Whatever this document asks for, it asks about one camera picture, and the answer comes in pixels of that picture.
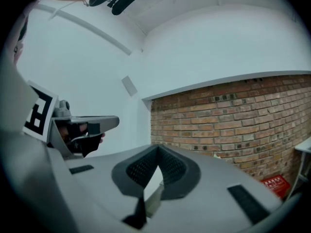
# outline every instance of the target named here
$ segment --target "brick wall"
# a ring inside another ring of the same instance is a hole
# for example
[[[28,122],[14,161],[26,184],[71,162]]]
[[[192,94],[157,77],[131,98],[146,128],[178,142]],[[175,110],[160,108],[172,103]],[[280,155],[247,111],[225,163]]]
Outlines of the brick wall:
[[[214,154],[261,180],[290,183],[311,135],[311,75],[278,76],[208,86],[155,99],[152,143]]]

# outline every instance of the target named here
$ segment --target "table top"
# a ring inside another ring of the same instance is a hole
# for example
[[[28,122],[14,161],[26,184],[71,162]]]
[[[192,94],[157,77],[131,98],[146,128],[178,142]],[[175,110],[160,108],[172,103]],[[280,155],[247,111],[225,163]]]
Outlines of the table top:
[[[295,146],[296,150],[311,153],[311,137]]]

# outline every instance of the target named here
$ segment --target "white wall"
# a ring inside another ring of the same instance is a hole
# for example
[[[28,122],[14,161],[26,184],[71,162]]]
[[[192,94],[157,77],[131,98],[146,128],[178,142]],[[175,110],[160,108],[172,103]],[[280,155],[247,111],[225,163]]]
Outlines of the white wall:
[[[138,143],[136,131],[138,111],[148,114],[148,105],[141,104],[138,95],[130,97],[121,82],[131,68],[130,57],[69,20],[56,16],[48,21],[50,15],[37,9],[30,14],[24,52],[17,64],[22,76],[69,101],[73,115],[119,116],[120,125],[106,133],[90,156],[150,143],[146,133]],[[146,131],[150,116],[144,118]]]
[[[151,31],[131,77],[143,99],[247,78],[309,73],[308,35],[287,16],[248,5],[186,13]]]

